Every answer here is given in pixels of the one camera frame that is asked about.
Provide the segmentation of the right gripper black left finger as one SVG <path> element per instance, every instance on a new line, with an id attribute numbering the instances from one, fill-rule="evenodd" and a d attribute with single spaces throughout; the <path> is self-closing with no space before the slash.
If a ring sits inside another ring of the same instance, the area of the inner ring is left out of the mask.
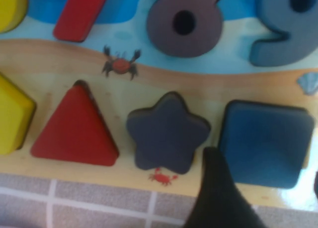
<path id="1" fill-rule="evenodd" d="M 236 187 L 220 150 L 203 151 L 204 172 L 185 228 L 264 228 L 266 225 Z"/>

